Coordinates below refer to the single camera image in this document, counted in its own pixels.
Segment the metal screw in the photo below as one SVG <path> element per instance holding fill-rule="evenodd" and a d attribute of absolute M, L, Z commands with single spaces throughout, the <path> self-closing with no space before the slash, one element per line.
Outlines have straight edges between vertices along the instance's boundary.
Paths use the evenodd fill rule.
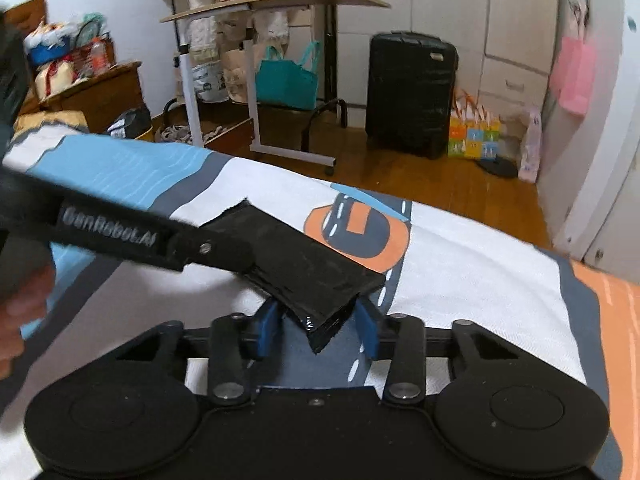
<path fill-rule="evenodd" d="M 395 383 L 389 386 L 389 394 L 396 399 L 415 399 L 420 395 L 420 388 L 413 383 Z"/>
<path fill-rule="evenodd" d="M 219 399 L 233 400 L 244 394 L 244 387 L 238 383 L 222 383 L 213 388 L 213 394 Z"/>

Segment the teal tote bag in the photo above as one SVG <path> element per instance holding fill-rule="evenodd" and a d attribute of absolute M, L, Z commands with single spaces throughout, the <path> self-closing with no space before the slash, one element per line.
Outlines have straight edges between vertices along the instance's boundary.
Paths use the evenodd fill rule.
<path fill-rule="evenodd" d="M 299 63 L 283 59 L 274 47 L 268 46 L 255 77 L 258 101 L 297 110 L 316 108 L 319 57 L 319 41 L 309 43 Z M 311 69 L 307 70 L 309 58 Z"/>

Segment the blue basket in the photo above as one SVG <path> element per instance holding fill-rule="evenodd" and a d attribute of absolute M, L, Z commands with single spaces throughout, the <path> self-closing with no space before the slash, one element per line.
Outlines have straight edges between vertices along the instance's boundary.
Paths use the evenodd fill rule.
<path fill-rule="evenodd" d="M 29 51 L 29 60 L 33 66 L 40 66 L 66 56 L 71 52 L 71 38 L 66 36 L 62 39 L 62 44 L 53 46 L 38 45 Z"/>

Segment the finger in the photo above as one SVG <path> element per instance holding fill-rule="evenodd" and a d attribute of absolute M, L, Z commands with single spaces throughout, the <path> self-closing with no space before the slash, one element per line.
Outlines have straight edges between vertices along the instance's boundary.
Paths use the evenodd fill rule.
<path fill-rule="evenodd" d="M 43 303 L 53 290 L 56 273 L 53 266 L 34 272 L 5 304 L 9 316 L 21 316 Z"/>
<path fill-rule="evenodd" d="M 22 325 L 30 323 L 36 319 L 42 319 L 47 315 L 47 304 L 41 303 L 20 316 L 9 316 L 6 312 L 0 311 L 0 336 L 7 332 L 14 332 Z"/>
<path fill-rule="evenodd" d="M 0 360 L 0 381 L 6 379 L 11 373 L 11 361 L 9 359 Z"/>
<path fill-rule="evenodd" d="M 20 331 L 9 332 L 0 339 L 0 360 L 13 359 L 24 352 L 24 341 Z"/>

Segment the wooden dresser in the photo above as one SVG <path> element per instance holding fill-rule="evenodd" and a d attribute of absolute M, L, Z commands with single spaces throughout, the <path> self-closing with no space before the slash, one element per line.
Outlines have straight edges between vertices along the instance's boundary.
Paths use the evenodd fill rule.
<path fill-rule="evenodd" d="M 139 61 L 117 65 L 41 101 L 40 109 L 80 111 L 90 132 L 103 132 L 121 113 L 144 104 L 138 78 L 140 65 Z"/>

